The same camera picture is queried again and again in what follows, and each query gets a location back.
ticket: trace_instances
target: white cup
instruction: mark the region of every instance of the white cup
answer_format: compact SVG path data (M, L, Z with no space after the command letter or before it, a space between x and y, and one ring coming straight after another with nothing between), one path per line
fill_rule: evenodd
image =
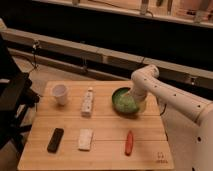
M52 95L59 105L64 106L68 102L68 89L63 84L58 84L53 87Z

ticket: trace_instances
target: red marker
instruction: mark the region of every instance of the red marker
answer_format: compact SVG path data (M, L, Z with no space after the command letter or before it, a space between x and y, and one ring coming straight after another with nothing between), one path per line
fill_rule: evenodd
M133 133L129 131L126 137L125 154L130 156L133 148Z

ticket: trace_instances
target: white eraser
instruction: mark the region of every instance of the white eraser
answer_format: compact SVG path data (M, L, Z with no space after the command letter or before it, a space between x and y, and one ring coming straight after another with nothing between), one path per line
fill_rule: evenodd
M92 136L93 136L92 129L81 129L79 139L78 139L78 149L89 151L91 146Z
M88 91L84 95L84 99L81 106L82 116L89 117L92 113L92 105L93 105L93 91L92 87L88 89Z

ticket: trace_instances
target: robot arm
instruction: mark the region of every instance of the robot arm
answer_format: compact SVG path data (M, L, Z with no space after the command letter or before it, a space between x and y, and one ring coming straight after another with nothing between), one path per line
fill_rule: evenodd
M130 94L136 101L146 98L147 92L163 99L182 112L200 128L196 138L196 149L192 171L213 170L213 103L181 89L165 84L156 78L159 71L149 65L132 74L133 87Z
M165 84L156 79L158 75L159 71L154 65L133 72L133 87L130 93L136 101L144 100L147 92L151 92L198 125L210 111L213 112L212 101Z

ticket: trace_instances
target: wooden table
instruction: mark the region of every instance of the wooden table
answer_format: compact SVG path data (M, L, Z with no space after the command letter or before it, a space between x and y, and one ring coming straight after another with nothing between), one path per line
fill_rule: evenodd
M51 96L56 84L69 88L69 103L60 107ZM81 116L81 103L88 87L94 89L91 118ZM18 170L170 170L173 160L156 99L149 94L146 110L137 118L125 118L112 108L112 93L120 87L131 86L130 81L55 81L46 86L38 105ZM64 136L56 154L47 152L54 128L64 129ZM79 131L93 129L89 152L78 150ZM134 134L131 156L124 154L129 130Z

